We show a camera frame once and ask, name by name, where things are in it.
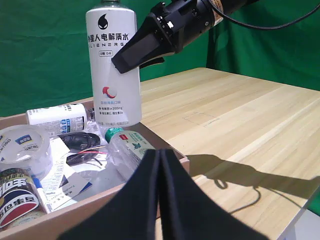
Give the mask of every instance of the black logo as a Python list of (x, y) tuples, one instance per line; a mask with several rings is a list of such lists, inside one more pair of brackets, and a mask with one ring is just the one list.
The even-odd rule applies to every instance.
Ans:
[(105, 30), (108, 27), (108, 21), (106, 19), (107, 14), (103, 14), (98, 20), (98, 27)]

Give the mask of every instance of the table surface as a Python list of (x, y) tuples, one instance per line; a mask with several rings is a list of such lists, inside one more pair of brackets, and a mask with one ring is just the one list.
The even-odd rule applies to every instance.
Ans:
[(142, 123), (187, 155), (200, 188), (283, 238), (320, 185), (320, 92), (196, 68), (145, 81), (141, 94)]

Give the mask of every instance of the packing tape roll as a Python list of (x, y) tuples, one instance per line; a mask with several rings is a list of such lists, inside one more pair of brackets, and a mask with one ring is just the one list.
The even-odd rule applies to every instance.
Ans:
[(0, 130), (0, 171), (25, 169), (41, 180), (49, 173), (52, 164), (50, 139), (42, 128), (15, 125)]

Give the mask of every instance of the green backdrop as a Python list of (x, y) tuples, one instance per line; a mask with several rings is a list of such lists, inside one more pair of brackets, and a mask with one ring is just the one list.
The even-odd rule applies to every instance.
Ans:
[[(158, 0), (122, 0), (138, 27)], [(99, 0), (0, 0), (0, 116), (92, 96), (86, 11)], [(205, 67), (208, 34), (141, 80)]]
[[(311, 11), (319, 0), (260, 0), (232, 17), (276, 26)], [(320, 10), (288, 28), (262, 31), (224, 20), (210, 32), (207, 66), (231, 73), (320, 90)]]

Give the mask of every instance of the receipt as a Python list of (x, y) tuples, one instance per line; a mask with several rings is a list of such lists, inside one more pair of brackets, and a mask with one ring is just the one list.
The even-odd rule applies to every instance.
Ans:
[(64, 176), (64, 168), (67, 161), (67, 153), (70, 151), (60, 137), (50, 139), (52, 153), (52, 168), (41, 180), (43, 191), (52, 192), (59, 188)]
[(45, 193), (52, 210), (57, 209), (62, 204), (78, 195), (81, 191), (84, 191), (88, 183), (88, 180), (81, 177), (72, 169), (72, 167), (64, 163), (63, 179), (60, 184), (61, 186), (57, 190)]

